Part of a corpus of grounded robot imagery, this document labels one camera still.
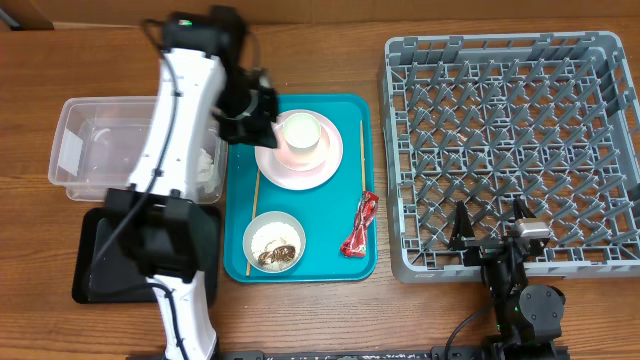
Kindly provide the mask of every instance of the white cup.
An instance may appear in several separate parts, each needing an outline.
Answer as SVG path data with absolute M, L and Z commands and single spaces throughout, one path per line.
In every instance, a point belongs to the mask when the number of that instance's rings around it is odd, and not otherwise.
M 315 116 L 300 112 L 289 116 L 284 121 L 282 135 L 292 152 L 308 153 L 318 146 L 322 127 Z

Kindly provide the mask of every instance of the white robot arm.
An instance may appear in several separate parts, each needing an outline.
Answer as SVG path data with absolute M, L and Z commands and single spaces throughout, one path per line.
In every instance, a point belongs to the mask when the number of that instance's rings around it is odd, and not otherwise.
M 105 208 L 118 226 L 107 243 L 117 240 L 153 286 L 167 336 L 161 358 L 208 360 L 217 338 L 204 279 L 217 266 L 211 239 L 219 227 L 197 205 L 203 136 L 215 108 L 223 140 L 276 147 L 277 97 L 263 72 L 238 66 L 246 25 L 235 10 L 174 13 L 162 30 L 151 129 L 129 189 L 107 192 Z

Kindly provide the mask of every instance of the black tray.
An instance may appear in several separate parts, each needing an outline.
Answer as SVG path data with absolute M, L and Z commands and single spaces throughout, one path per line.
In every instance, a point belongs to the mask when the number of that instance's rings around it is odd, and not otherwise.
M 218 229 L 216 238 L 211 239 L 211 241 L 215 242 L 215 248 L 218 249 L 218 252 L 215 254 L 215 261 L 212 261 L 211 268 L 205 270 L 205 290 L 207 303 L 210 305 L 215 298 L 218 281 L 221 216 L 219 210 L 215 207 L 202 206 L 201 209 L 211 217 Z M 93 293 L 87 294 L 86 289 L 89 287 L 98 292 L 109 292 L 146 281 L 144 276 L 138 272 L 133 261 L 122 254 L 120 246 L 117 244 L 114 244 L 106 251 L 104 261 L 101 261 L 96 266 L 96 269 L 88 279 L 85 278 L 84 273 L 93 261 L 95 249 L 104 244 L 112 231 L 105 217 L 104 208 L 94 208 L 89 210 L 82 220 L 80 245 L 78 246 L 76 269 L 71 288 L 73 300 L 78 304 L 156 302 L 155 295 L 151 289 L 109 297 Z

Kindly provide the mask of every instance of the wooden table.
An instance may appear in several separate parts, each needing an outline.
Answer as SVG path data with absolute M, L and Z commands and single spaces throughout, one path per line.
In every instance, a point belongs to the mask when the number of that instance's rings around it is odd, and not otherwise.
M 256 28 L 281 93 L 351 92 L 371 109 L 376 189 L 386 193 L 378 71 L 402 35 L 611 30 L 640 75 L 640 19 L 426 21 Z M 0 34 L 0 358 L 122 359 L 161 352 L 156 305 L 78 305 L 71 281 L 84 213 L 47 180 L 51 141 L 72 97 L 155 95 L 157 59 L 136 29 Z M 487 303 L 480 284 L 407 285 L 389 263 L 384 201 L 379 261 L 357 283 L 242 285 L 224 271 L 210 317 L 222 349 L 268 352 L 429 349 Z M 561 345 L 575 359 L 640 357 L 640 279 L 545 279 L 567 295 Z M 492 316 L 457 344 L 495 331 Z

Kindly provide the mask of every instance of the small robot arm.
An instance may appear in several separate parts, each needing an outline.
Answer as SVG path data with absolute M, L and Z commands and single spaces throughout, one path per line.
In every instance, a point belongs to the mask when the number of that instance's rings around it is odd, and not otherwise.
M 513 213 L 507 234 L 477 240 L 464 203 L 456 204 L 449 248 L 464 251 L 464 266 L 481 267 L 500 332 L 484 339 L 483 359 L 568 360 L 567 350 L 554 345 L 562 335 L 565 296 L 552 286 L 529 285 L 524 268 L 528 258 L 542 255 L 551 232 L 522 199 L 513 201 Z

